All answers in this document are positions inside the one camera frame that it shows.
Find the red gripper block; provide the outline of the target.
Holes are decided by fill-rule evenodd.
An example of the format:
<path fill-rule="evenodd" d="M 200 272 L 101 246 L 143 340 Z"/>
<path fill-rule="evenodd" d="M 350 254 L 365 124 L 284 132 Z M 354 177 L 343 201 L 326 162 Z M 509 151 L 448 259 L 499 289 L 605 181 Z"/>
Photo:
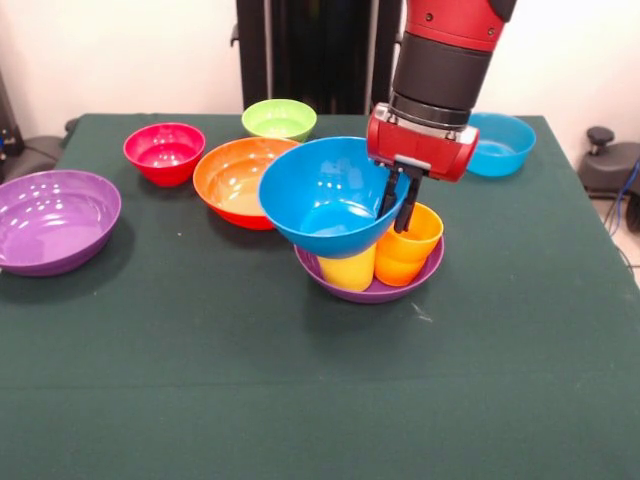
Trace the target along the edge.
<path fill-rule="evenodd" d="M 397 116 L 386 103 L 374 107 L 366 135 L 371 159 L 389 168 L 416 167 L 430 178 L 449 182 L 458 182 L 464 176 L 478 140 L 479 130 L 473 126 L 456 131 L 420 125 Z M 389 170 L 377 219 L 394 212 L 399 177 L 397 169 Z M 398 234 L 409 229 L 420 189 L 420 176 L 411 173 L 409 178 L 408 193 L 394 223 Z"/>

